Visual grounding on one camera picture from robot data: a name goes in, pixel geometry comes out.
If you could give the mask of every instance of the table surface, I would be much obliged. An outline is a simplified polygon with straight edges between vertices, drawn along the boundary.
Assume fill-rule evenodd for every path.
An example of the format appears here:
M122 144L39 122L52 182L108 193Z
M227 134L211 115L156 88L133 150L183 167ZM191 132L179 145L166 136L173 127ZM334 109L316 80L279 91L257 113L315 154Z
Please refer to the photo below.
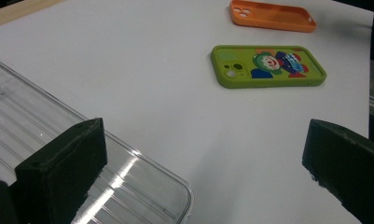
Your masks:
M373 13L270 2L306 8L316 30L237 26L229 0L66 0L0 26L0 61L184 178L188 223L359 223L301 158L310 119L367 136ZM210 61L224 44L303 46L327 79L225 89Z

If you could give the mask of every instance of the orange phone case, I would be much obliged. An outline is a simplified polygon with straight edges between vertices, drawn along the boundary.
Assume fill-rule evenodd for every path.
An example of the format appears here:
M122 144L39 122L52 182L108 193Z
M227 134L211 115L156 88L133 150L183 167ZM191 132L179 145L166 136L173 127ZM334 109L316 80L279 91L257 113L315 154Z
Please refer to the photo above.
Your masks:
M312 32L317 26L302 7L234 0L229 9L233 21L243 26L299 32Z

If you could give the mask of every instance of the clear plastic tray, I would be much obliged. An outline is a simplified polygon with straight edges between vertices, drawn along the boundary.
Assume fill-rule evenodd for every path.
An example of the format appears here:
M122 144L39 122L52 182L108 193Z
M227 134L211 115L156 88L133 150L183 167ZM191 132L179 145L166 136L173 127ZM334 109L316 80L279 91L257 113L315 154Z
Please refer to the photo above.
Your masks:
M0 180L54 137L86 118L0 63ZM108 164L73 223L186 223L186 181L106 132Z

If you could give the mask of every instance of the white table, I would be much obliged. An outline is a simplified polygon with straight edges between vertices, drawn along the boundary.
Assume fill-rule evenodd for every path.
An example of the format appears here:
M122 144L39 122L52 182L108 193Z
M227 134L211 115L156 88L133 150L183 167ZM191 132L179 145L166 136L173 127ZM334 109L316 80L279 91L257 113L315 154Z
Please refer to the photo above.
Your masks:
M237 26L229 0L65 0L0 26L0 61L184 178L188 223L359 223L301 157L310 119L367 136L373 13L271 2L305 7L317 29ZM220 44L301 45L327 79L228 90L209 58Z

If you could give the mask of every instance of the colorful illustration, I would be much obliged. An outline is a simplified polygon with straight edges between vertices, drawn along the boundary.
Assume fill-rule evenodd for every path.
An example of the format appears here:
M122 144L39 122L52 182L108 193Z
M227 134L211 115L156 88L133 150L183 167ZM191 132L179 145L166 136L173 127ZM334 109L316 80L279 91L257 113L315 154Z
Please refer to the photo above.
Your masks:
M278 51L273 56L270 52L263 51L253 58L257 68L251 71L251 77L273 78L273 75L282 74L282 69L289 73L288 77L306 77L301 73L307 73L309 69L300 61L301 58L296 53Z

